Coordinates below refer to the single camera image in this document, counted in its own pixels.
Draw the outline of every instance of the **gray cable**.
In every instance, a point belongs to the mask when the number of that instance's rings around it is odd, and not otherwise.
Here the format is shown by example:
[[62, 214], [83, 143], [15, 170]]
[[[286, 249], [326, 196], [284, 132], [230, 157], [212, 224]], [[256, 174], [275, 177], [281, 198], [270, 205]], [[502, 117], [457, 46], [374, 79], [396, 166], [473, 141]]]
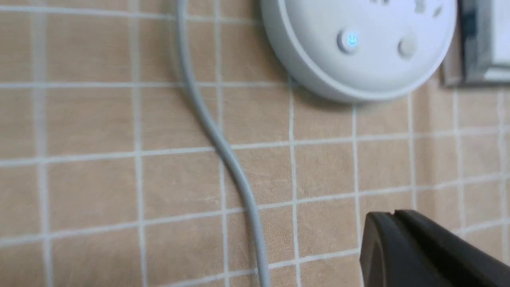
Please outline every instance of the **gray cable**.
[[249, 222], [253, 231], [253, 241], [255, 242], [255, 251], [257, 254], [257, 269], [259, 271], [259, 282], [261, 287], [271, 287], [271, 278], [269, 275], [269, 265], [267, 261], [266, 242], [264, 240], [264, 230], [260, 221], [257, 202], [251, 191], [250, 183], [246, 174], [239, 163], [236, 155], [232, 151], [230, 145], [218, 129], [209, 112], [205, 102], [203, 101], [200, 90], [197, 87], [195, 75], [191, 65], [191, 56], [188, 44], [188, 31], [186, 27], [186, 14], [188, 11], [188, 0], [178, 0], [177, 3], [177, 38], [179, 59], [181, 71], [188, 87], [189, 97], [197, 112], [203, 127], [205, 128], [209, 138], [216, 145], [221, 158], [225, 161], [230, 169], [235, 181], [239, 187], [239, 193], [244, 201], [244, 206], [248, 211]]

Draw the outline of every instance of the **white grout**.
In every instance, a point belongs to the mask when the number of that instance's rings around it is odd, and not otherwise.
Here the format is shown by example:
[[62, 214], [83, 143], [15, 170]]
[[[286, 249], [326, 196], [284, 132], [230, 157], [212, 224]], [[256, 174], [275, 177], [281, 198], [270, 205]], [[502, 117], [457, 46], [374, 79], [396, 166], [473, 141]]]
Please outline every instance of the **white grout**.
[[[294, 260], [299, 260], [299, 240], [298, 240], [298, 221], [297, 221], [297, 165], [296, 165], [296, 149], [294, 146], [294, 92], [292, 88], [292, 78], [288, 76], [289, 89], [289, 140], [290, 161], [292, 172], [292, 229], [294, 239]], [[296, 263], [296, 285], [301, 287], [301, 265]]]
[[[137, 13], [140, 7], [140, 0], [130, 0], [130, 10]], [[140, 80], [140, 26], [138, 18], [129, 19], [130, 50], [131, 50], [131, 74], [133, 83]], [[133, 105], [133, 129], [135, 144], [135, 170], [136, 170], [136, 193], [138, 203], [138, 238], [140, 246], [140, 272], [142, 287], [147, 287], [147, 260], [146, 242], [144, 228], [144, 195], [143, 195], [143, 159], [142, 159], [142, 119], [141, 119], [141, 91], [139, 86], [132, 88]]]
[[464, 163], [462, 157], [462, 137], [459, 132], [459, 110], [458, 110], [458, 89], [453, 91], [453, 132], [455, 134], [456, 151], [457, 151], [457, 173], [458, 173], [458, 210], [461, 220], [460, 235], [466, 238], [466, 205], [464, 200]]
[[[45, 5], [45, 0], [32, 0], [33, 5]], [[35, 81], [46, 81], [46, 15], [31, 15], [31, 46], [32, 46], [32, 76]], [[32, 90], [34, 102], [34, 127], [37, 158], [46, 157], [46, 91], [44, 87], [34, 86]], [[41, 235], [43, 238], [43, 260], [46, 286], [53, 287], [53, 259], [52, 242], [47, 237], [50, 233], [48, 174], [46, 163], [37, 162], [37, 177], [40, 201]]]
[[[6, 6], [0, 5], [0, 12], [29, 12], [29, 13], [51, 13], [51, 14], [69, 14], [69, 15], [91, 15], [91, 16], [110, 16], [110, 17], [130, 17], [130, 18], [149, 18], [149, 19], [170, 19], [175, 20], [173, 15], [165, 15], [162, 13], [144, 13], [136, 11], [116, 11], [116, 10], [101, 10], [101, 9], [84, 9], [84, 8], [65, 8], [65, 7], [46, 7], [40, 6]], [[261, 26], [262, 21], [231, 18], [231, 17], [210, 17], [210, 16], [187, 16], [190, 21], [199, 22], [215, 22], [220, 21], [224, 23], [242, 24], [242, 25], [256, 25]]]
[[411, 92], [407, 96], [407, 128], [409, 130], [409, 161], [411, 162], [411, 191], [413, 193], [413, 209], [418, 210], [418, 197], [416, 193], [416, 160], [414, 151], [414, 96]]
[[[498, 146], [499, 146], [499, 158], [500, 158], [500, 172], [501, 178], [499, 183], [499, 192], [501, 197], [501, 214], [503, 218], [506, 220], [508, 218], [508, 209], [506, 206], [506, 164], [507, 164], [507, 154], [506, 154], [506, 136], [505, 136], [505, 97], [504, 97], [504, 89], [500, 88], [498, 92], [498, 116], [499, 116], [499, 136], [498, 136]], [[502, 244], [503, 244], [503, 261], [508, 264], [510, 263], [509, 254], [508, 254], [508, 226], [506, 224], [503, 225], [502, 232]]]

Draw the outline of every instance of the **black object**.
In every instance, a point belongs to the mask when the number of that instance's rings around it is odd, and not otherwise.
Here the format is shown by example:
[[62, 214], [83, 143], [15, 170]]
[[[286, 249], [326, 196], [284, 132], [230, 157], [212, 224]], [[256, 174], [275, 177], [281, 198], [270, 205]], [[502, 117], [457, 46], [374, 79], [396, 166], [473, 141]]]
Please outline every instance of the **black object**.
[[360, 257], [365, 287], [508, 287], [510, 267], [413, 210], [371, 212]]

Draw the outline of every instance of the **grout line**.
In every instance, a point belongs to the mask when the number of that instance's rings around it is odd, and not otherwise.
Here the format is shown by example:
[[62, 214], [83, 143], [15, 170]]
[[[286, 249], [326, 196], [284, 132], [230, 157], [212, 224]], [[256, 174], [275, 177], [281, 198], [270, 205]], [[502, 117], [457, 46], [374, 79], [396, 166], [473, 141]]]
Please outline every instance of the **grout line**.
[[[130, 10], [138, 12], [140, 0], [130, 0]], [[130, 50], [131, 50], [131, 73], [133, 83], [140, 80], [140, 25], [138, 18], [129, 19]], [[144, 195], [143, 195], [143, 159], [142, 159], [142, 119], [141, 119], [141, 91], [139, 86], [132, 88], [133, 105], [133, 129], [135, 147], [135, 171], [136, 171], [136, 193], [138, 202], [138, 238], [140, 246], [140, 272], [142, 287], [147, 287], [147, 251], [145, 242], [144, 227]]]
[[[199, 87], [286, 87], [282, 82], [198, 82]], [[182, 88], [182, 82], [13, 82], [0, 83], [0, 89], [24, 89], [24, 88]]]
[[413, 93], [407, 96], [407, 124], [409, 129], [409, 160], [411, 162], [411, 191], [413, 193], [413, 209], [418, 210], [418, 196], [416, 192], [416, 159], [414, 150], [414, 105]]
[[464, 232], [469, 233], [469, 232], [484, 230], [484, 229], [488, 229], [488, 228], [496, 227], [496, 226], [500, 226], [500, 225], [505, 225], [504, 219], [498, 219], [498, 220], [494, 220], [494, 221], [487, 221], [487, 222], [483, 222], [480, 224], [471, 225], [471, 226], [466, 227], [464, 229]]
[[[46, 5], [45, 0], [32, 0], [34, 5]], [[46, 81], [46, 15], [31, 15], [31, 45], [32, 45], [32, 73], [38, 82]], [[48, 174], [46, 168], [47, 127], [46, 127], [46, 90], [41, 86], [34, 86], [32, 91], [34, 101], [34, 126], [37, 144], [37, 158], [43, 159], [37, 164], [37, 177], [40, 200], [41, 232], [43, 238], [44, 271], [47, 287], [53, 287], [53, 259], [50, 233]]]
[[[294, 260], [299, 260], [298, 221], [297, 221], [297, 165], [296, 150], [294, 146], [294, 92], [292, 90], [292, 78], [288, 76], [289, 89], [289, 140], [290, 163], [292, 173], [292, 229], [294, 239]], [[301, 265], [296, 263], [296, 286], [301, 287]]]
[[457, 173], [458, 173], [458, 211], [461, 220], [460, 235], [462, 239], [466, 238], [466, 205], [464, 201], [464, 167], [462, 159], [462, 138], [459, 133], [459, 110], [458, 110], [458, 89], [453, 91], [453, 128], [455, 133], [455, 140], [457, 144]]
[[[499, 158], [500, 158], [500, 172], [502, 174], [500, 178], [499, 184], [499, 192], [501, 197], [501, 214], [503, 219], [508, 218], [508, 209], [506, 206], [506, 164], [507, 164], [507, 154], [506, 154], [506, 136], [505, 136], [505, 97], [504, 97], [504, 89], [500, 88], [498, 92], [498, 116], [499, 116], [499, 136], [498, 136], [498, 145], [499, 145]], [[509, 263], [509, 254], [508, 254], [508, 226], [506, 224], [503, 225], [502, 232], [502, 244], [503, 244], [503, 261], [508, 264]]]
[[[361, 226], [361, 209], [360, 209], [360, 177], [358, 171], [358, 106], [353, 104], [352, 106], [352, 154], [353, 154], [353, 169], [354, 169], [354, 204], [355, 204], [355, 216], [356, 216], [356, 233], [358, 240], [358, 250], [361, 249], [362, 239], [362, 226]], [[360, 274], [360, 284], [363, 284], [363, 274]]]
[[[0, 12], [29, 12], [29, 13], [51, 13], [51, 14], [70, 14], [70, 15], [93, 15], [93, 16], [110, 16], [110, 17], [130, 17], [130, 18], [148, 18], [148, 19], [170, 19], [175, 20], [175, 16], [163, 13], [145, 13], [136, 11], [119, 11], [119, 10], [101, 10], [101, 9], [85, 9], [85, 8], [65, 8], [65, 7], [46, 7], [46, 6], [11, 6], [0, 5]], [[261, 26], [261, 20], [232, 18], [232, 17], [210, 17], [188, 15], [187, 20], [199, 22], [215, 22], [256, 25]]]
[[[222, 56], [221, 56], [221, 0], [214, 1], [214, 40], [216, 50], [216, 96], [218, 106], [218, 128], [223, 132], [223, 70], [222, 70]], [[225, 189], [225, 164], [222, 159], [219, 163], [219, 180], [220, 180], [220, 193], [221, 193], [221, 230], [223, 233], [223, 272], [225, 277], [225, 287], [230, 287], [230, 271], [228, 259], [228, 213], [226, 204], [226, 189]]]

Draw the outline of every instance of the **power cord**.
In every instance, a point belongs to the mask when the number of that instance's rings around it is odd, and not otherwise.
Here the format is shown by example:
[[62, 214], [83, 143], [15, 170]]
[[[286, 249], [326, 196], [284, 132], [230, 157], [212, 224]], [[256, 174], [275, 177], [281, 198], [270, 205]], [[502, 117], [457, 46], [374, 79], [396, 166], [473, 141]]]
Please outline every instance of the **power cord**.
[[241, 167], [241, 163], [232, 151], [230, 144], [225, 139], [203, 101], [200, 90], [198, 89], [195, 74], [191, 64], [191, 56], [188, 43], [188, 29], [186, 24], [186, 15], [188, 11], [188, 0], [178, 0], [177, 3], [177, 39], [178, 53], [188, 94], [191, 103], [196, 110], [203, 128], [207, 132], [209, 139], [216, 146], [218, 154], [226, 163], [228, 169], [232, 173], [234, 180], [237, 182], [239, 193], [244, 201], [244, 206], [248, 212], [249, 222], [253, 232], [253, 241], [255, 243], [255, 252], [257, 254], [257, 269], [259, 273], [259, 282], [261, 287], [271, 287], [271, 278], [269, 275], [269, 264], [267, 261], [267, 248], [264, 239], [264, 230], [260, 221], [257, 202], [251, 191], [250, 183], [246, 174]]

